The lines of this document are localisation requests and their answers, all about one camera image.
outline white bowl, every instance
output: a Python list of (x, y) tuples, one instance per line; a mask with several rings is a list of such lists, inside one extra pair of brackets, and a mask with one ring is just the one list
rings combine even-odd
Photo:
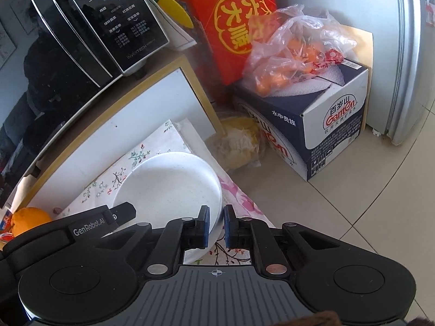
[[(142, 162), (119, 187), (113, 206), (124, 202), (134, 206), (136, 218), (116, 231), (139, 222), (163, 228), (177, 218), (198, 217), (202, 205), (210, 207), (209, 248), (222, 231), (219, 178), (208, 163), (190, 153), (168, 152)], [(188, 250), (184, 263), (193, 263), (207, 252), (207, 249)]]

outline microwave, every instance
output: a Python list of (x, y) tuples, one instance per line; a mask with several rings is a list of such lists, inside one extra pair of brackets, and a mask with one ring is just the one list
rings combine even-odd
[(87, 105), (168, 43), (148, 0), (0, 0), (0, 208)]

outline barcode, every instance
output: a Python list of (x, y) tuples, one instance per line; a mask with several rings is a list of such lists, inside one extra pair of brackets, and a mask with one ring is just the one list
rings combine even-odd
[(343, 64), (343, 65), (346, 65), (346, 66), (349, 66), (349, 67), (352, 67), (352, 68), (354, 68), (355, 70), (359, 70), (359, 69), (362, 67), (361, 65), (355, 64), (354, 62), (349, 61), (349, 60), (344, 60), (344, 61), (342, 62), (342, 64)]
[(356, 139), (358, 134), (359, 134), (359, 130), (356, 131), (356, 133), (354, 133), (351, 137), (349, 137), (349, 141), (347, 142), (347, 144), (350, 144), (354, 139)]

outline silver screw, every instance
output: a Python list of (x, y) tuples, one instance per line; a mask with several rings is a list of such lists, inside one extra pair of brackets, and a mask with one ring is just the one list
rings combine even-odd
[(147, 271), (153, 275), (162, 275), (166, 273), (167, 266), (162, 265), (161, 263), (155, 263), (154, 265), (149, 265)]
[(279, 263), (273, 263), (266, 267), (266, 271), (271, 275), (282, 275), (287, 272), (287, 267)]

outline transparent plastic bag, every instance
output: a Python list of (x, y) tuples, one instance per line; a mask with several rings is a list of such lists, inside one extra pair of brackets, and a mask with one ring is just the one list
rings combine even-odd
[(252, 51), (243, 72), (247, 87), (265, 97), (342, 63), (356, 41), (328, 11), (304, 15), (304, 5), (249, 19)]
[(265, 139), (255, 120), (239, 112), (221, 112), (217, 115), (225, 135), (208, 144), (208, 149), (226, 171), (245, 165), (260, 166), (265, 152)]

